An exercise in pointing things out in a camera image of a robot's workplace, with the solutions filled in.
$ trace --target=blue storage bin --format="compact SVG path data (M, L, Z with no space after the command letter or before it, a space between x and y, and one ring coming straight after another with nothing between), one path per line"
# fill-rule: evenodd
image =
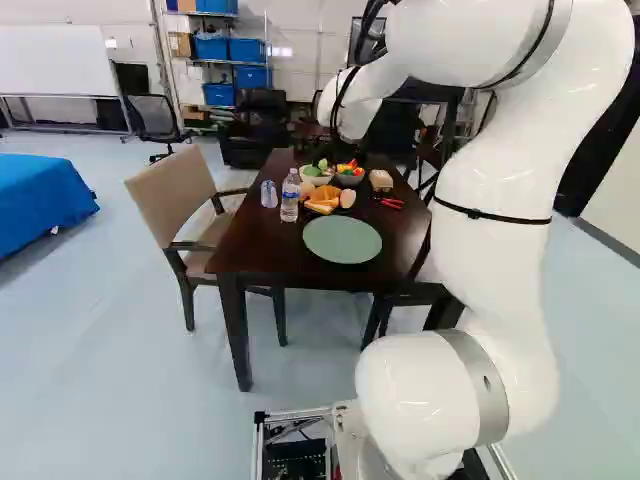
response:
M205 60L228 60L226 37L215 37L208 40L194 36L196 56Z
M236 88L271 88L271 69L237 66Z
M204 98L207 105L233 107L236 104L233 85L227 83L205 83L202 85L202 89L204 90Z
M238 14L238 0L196 0L199 12Z
M231 60L237 62L266 63L267 49L257 38L230 38Z

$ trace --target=whiteboard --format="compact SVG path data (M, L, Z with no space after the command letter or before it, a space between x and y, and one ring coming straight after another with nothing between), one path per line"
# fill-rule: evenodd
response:
M0 26L0 95L118 95L95 25Z

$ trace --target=beige upholstered chair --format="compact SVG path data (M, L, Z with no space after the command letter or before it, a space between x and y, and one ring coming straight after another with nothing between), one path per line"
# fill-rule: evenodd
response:
M225 211L220 199L244 194L247 189L218 192L196 145L147 167L124 183L178 279L187 330L193 331L194 291L198 285L217 285L216 276L205 273L205 267L233 219L233 213ZM195 241L174 241L187 220L207 201L213 203L216 216L204 233ZM181 251L187 252L184 258ZM247 287L247 290L273 299L278 339L285 346L284 289Z

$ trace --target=green plate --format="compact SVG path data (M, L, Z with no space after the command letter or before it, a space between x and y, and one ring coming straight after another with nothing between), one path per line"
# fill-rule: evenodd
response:
M333 263L364 263L382 250L382 238L373 227L341 215L309 222L302 239L309 250Z

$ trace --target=bowl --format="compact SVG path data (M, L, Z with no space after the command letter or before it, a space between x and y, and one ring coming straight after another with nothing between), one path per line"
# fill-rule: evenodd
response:
M356 175L344 175L342 173L338 173L336 175L336 178L338 179L338 182L340 182L340 185L342 185L343 187L355 187L355 186L358 186L366 176L367 176L366 174L356 176Z
M303 165L298 169L298 174L300 174L300 178L302 179L303 182L309 182L314 187L319 187L321 185L327 185L333 178L333 175L330 177L310 177L309 175L305 175L303 171L305 168L307 168L310 165L311 164Z

